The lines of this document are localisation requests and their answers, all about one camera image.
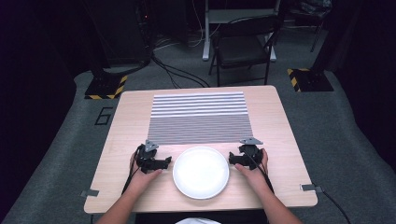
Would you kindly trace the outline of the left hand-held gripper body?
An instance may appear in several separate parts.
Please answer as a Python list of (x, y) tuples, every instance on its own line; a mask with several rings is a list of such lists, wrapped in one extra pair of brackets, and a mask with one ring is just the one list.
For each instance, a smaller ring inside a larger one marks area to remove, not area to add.
[(163, 164), (155, 160), (158, 147), (157, 144), (147, 140), (137, 148), (136, 164), (144, 174), (163, 168)]

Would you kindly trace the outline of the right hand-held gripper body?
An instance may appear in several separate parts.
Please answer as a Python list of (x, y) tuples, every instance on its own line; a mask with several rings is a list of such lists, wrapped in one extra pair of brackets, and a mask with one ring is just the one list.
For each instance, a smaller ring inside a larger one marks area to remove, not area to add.
[(262, 141), (249, 137), (242, 139), (240, 143), (241, 146), (238, 149), (242, 153), (242, 158), (239, 163), (247, 166), (250, 170), (254, 170), (262, 161), (262, 150), (258, 148), (258, 145), (262, 145)]

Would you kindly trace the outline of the white round plate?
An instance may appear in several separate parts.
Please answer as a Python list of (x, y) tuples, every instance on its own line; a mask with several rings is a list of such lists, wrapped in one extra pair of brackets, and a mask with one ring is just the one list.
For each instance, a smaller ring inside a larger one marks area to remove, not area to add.
[(212, 147), (191, 147), (181, 153), (173, 166), (177, 189), (194, 200), (207, 200), (226, 188), (230, 177), (229, 164)]

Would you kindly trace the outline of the person's left hand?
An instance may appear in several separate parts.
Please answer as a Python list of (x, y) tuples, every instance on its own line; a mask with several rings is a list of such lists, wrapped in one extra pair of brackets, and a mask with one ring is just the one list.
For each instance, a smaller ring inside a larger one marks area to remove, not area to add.
[(141, 168), (136, 163), (136, 155), (130, 159), (130, 184), (128, 186), (129, 189), (145, 189), (152, 180), (154, 180), (158, 175), (160, 175), (163, 170), (158, 169), (147, 174), (141, 171)]

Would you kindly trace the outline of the person's right hand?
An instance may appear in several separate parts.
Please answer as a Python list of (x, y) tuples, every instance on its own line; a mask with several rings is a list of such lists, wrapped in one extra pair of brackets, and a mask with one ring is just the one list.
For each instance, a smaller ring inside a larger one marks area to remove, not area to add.
[(249, 170), (239, 163), (234, 166), (247, 179), (247, 182), (257, 194), (270, 189), (263, 175), (268, 174), (267, 162), (267, 152), (264, 148), (262, 148), (262, 161), (259, 163), (258, 168)]

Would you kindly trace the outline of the striped woven placemat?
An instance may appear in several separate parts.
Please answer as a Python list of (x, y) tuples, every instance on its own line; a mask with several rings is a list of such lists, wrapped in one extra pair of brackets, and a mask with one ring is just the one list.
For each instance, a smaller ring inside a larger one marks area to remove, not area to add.
[(251, 137), (241, 91), (157, 94), (148, 139), (159, 145), (234, 143)]

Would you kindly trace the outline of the black stand base hazard stripes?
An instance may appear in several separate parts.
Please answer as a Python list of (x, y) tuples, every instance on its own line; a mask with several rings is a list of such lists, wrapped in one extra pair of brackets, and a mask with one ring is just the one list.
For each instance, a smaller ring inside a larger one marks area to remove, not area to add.
[(118, 98), (124, 88), (127, 76), (94, 77), (85, 91), (86, 99), (102, 100)]
[(297, 92), (333, 91), (330, 81), (323, 73), (314, 73), (306, 68), (288, 69), (292, 87)]

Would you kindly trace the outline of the black folding chair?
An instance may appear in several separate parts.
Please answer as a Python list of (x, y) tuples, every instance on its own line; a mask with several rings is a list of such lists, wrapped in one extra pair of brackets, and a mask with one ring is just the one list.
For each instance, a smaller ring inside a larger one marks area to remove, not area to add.
[(245, 17), (229, 21), (219, 28), (212, 41), (214, 55), (208, 74), (216, 69), (220, 86), (220, 70), (265, 64), (262, 77), (268, 82), (271, 52), (276, 43), (282, 21), (277, 15)]

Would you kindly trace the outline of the dark equipment cabinet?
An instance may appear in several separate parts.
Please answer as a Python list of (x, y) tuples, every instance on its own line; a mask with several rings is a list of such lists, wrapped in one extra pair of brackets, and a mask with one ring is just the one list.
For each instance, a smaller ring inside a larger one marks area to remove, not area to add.
[(152, 52), (150, 0), (87, 0), (110, 65), (146, 66)]

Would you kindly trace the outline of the dark chair with clutter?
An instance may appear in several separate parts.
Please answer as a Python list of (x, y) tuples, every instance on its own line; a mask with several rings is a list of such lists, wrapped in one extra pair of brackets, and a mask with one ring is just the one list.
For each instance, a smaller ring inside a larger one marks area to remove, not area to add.
[(311, 47), (314, 51), (322, 30), (324, 19), (332, 10), (332, 0), (294, 0), (290, 14), (303, 21), (311, 21), (316, 26), (315, 39)]

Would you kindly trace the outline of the white metal desk frame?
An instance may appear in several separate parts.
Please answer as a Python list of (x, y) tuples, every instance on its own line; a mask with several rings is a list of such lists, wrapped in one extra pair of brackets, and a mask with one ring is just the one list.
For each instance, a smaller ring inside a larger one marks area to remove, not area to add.
[(202, 60), (204, 62), (209, 60), (210, 56), (210, 25), (227, 23), (229, 21), (245, 18), (245, 17), (254, 17), (254, 16), (263, 16), (263, 15), (271, 15), (276, 14), (279, 11), (280, 0), (275, 0), (275, 5), (271, 8), (258, 8), (258, 9), (211, 9), (209, 7), (209, 1), (205, 0), (205, 39), (204, 39), (204, 48), (202, 54)]

